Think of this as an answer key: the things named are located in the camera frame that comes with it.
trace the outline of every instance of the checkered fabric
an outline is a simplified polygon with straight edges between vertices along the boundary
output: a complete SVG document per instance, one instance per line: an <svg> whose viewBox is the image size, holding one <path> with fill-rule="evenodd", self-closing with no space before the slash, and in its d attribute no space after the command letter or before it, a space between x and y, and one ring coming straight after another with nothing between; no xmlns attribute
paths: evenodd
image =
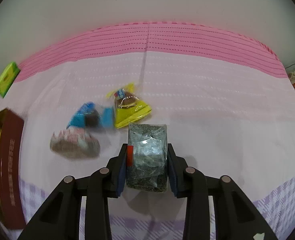
<svg viewBox="0 0 295 240"><path fill-rule="evenodd" d="M44 190L20 180L23 212L29 221L48 196ZM278 239L284 240L295 227L295 177L272 190L265 198L254 201ZM84 239L85 208L81 209L80 240ZM215 218L211 215L211 240L215 239ZM164 239L181 240L184 220L153 221L110 215L114 240ZM17 239L21 230L6 230L10 239Z"/></svg>

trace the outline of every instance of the red label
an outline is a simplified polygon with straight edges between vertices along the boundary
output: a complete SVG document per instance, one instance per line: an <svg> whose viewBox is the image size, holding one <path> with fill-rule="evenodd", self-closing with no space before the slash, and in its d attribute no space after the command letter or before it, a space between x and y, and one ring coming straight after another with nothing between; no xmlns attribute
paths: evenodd
<svg viewBox="0 0 295 240"><path fill-rule="evenodd" d="M126 156L126 166L132 166L132 162L133 162L133 146L128 145L127 156Z"/></svg>

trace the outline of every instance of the brown box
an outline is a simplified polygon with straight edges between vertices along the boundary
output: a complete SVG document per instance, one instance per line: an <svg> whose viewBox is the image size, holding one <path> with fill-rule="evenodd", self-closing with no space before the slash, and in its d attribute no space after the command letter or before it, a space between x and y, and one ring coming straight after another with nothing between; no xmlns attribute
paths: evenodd
<svg viewBox="0 0 295 240"><path fill-rule="evenodd" d="M26 225L19 189L19 153L24 121L9 109L0 111L0 220L8 229Z"/></svg>

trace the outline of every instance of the green sponge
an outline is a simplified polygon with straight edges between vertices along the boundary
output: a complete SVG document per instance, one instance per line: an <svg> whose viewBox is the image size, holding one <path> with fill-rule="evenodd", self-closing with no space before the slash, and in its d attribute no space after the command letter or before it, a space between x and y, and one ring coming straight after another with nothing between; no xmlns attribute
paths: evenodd
<svg viewBox="0 0 295 240"><path fill-rule="evenodd" d="M7 65L0 76L0 96L4 98L7 91L14 82L16 76L20 73L20 69L15 62L11 62Z"/></svg>

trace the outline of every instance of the wall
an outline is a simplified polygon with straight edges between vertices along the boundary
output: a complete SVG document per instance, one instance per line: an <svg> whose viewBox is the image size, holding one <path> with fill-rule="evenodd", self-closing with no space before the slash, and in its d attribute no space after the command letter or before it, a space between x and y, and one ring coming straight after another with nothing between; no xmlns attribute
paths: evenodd
<svg viewBox="0 0 295 240"><path fill-rule="evenodd" d="M291 0L4 0L0 73L10 61L72 35L133 21L185 21L235 31L267 44L284 65L295 62Z"/></svg>

